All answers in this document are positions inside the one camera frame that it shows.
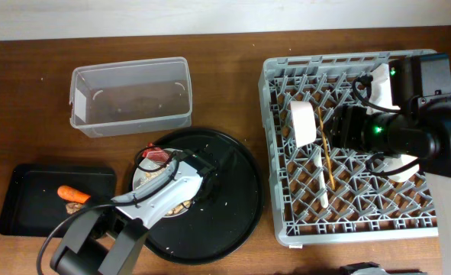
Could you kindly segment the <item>white plastic fork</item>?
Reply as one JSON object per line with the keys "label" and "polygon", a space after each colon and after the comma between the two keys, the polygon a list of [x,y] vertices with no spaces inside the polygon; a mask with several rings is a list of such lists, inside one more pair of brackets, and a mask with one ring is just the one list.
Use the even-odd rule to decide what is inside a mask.
{"label": "white plastic fork", "polygon": [[325,183],[325,179],[324,179],[324,165],[322,163],[322,159],[321,159],[321,149],[319,146],[316,146],[316,153],[314,155],[314,165],[316,166],[316,168],[320,169],[320,174],[317,178],[318,184],[319,184],[319,189],[322,192],[321,196],[320,196],[320,203],[321,203],[321,207],[323,209],[326,209],[329,206],[329,202],[328,202],[328,196],[327,196],[327,186]]}

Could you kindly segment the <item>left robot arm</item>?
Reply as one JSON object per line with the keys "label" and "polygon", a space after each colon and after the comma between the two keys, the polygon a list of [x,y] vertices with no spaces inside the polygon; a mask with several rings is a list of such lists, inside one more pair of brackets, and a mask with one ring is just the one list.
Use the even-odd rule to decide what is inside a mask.
{"label": "left robot arm", "polygon": [[51,240],[67,231],[50,259],[58,274],[127,274],[137,262],[150,229],[170,211],[186,202],[204,198],[234,152],[211,152],[167,147],[168,159],[153,164],[148,157],[137,161],[136,171],[154,178],[112,199],[88,197],[82,208],[49,233],[36,259],[42,260]]}

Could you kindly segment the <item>red snack wrapper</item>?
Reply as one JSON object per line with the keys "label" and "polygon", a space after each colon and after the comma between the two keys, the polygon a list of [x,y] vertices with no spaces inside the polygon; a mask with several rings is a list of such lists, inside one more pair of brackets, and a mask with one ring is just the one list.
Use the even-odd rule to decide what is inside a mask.
{"label": "red snack wrapper", "polygon": [[160,147],[148,147],[143,151],[142,157],[155,163],[165,163],[169,159],[169,154]]}

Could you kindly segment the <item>brown food scrap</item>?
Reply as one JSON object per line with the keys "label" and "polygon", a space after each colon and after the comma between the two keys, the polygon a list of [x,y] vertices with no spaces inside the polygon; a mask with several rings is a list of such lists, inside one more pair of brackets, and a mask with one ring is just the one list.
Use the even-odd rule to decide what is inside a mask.
{"label": "brown food scrap", "polygon": [[79,210],[81,210],[83,207],[83,204],[78,203],[78,202],[68,202],[66,203],[66,212],[68,215],[72,215],[76,212],[78,212]]}

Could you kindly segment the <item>wooden chopstick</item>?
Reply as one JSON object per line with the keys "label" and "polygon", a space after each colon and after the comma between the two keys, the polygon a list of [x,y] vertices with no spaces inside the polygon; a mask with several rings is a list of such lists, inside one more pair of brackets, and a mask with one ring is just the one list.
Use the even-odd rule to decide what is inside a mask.
{"label": "wooden chopstick", "polygon": [[324,147],[324,155],[325,155],[325,161],[326,161],[327,171],[328,171],[328,175],[329,175],[329,181],[330,181],[330,184],[331,184],[331,189],[333,191],[335,191],[336,183],[335,183],[334,178],[333,178],[332,166],[331,166],[331,162],[330,162],[329,148],[328,148],[328,144],[327,144],[327,138],[326,138],[326,135],[324,133],[324,123],[323,123],[323,119],[322,119],[322,111],[321,111],[320,107],[317,107],[316,110],[317,110],[317,115],[318,115],[318,118],[319,118],[319,125],[320,125],[320,130],[321,130],[321,138],[322,138],[323,147]]}

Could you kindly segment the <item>orange carrot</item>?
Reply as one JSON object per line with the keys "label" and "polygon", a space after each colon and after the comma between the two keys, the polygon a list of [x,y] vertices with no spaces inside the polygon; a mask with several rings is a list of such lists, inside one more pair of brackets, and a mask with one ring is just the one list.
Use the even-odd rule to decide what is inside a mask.
{"label": "orange carrot", "polygon": [[57,189],[57,195],[66,201],[85,204],[90,199],[90,195],[78,191],[70,186],[60,186]]}

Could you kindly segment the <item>small white bowl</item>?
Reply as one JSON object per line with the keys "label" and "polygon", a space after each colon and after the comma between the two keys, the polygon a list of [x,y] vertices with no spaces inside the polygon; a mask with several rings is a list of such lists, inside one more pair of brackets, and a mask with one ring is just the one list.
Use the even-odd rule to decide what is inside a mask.
{"label": "small white bowl", "polygon": [[314,109],[309,102],[290,102],[292,123],[297,147],[303,147],[316,140]]}

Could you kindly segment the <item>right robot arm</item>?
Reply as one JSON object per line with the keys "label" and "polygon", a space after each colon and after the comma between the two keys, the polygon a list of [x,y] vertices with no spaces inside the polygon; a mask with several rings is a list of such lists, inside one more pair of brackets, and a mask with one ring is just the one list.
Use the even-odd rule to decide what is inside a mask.
{"label": "right robot arm", "polygon": [[371,89],[373,76],[352,82],[361,106],[340,105],[327,126],[334,147],[369,153],[374,160],[406,154],[410,163],[386,176],[418,166],[424,173],[437,214],[443,272],[451,274],[451,72],[445,53],[393,60],[388,64],[393,108],[363,97],[358,85]]}

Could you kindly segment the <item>grey plate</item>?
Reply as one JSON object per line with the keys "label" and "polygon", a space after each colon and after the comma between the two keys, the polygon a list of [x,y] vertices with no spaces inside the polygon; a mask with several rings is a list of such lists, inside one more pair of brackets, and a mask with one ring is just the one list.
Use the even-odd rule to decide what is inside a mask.
{"label": "grey plate", "polygon": [[[138,189],[144,185],[146,185],[149,181],[159,176],[165,169],[161,168],[156,172],[153,170],[159,168],[164,162],[170,157],[172,152],[176,151],[176,149],[161,149],[157,150],[157,148],[151,148],[147,151],[144,151],[142,154],[138,154],[138,157],[142,157],[142,160],[138,161],[138,166],[144,168],[144,171],[141,169],[136,169],[133,175],[133,179],[130,184],[130,190]],[[178,215],[181,215],[189,210],[192,206],[191,200],[186,200],[184,202],[179,203],[177,206],[169,210],[165,218],[174,218]]]}

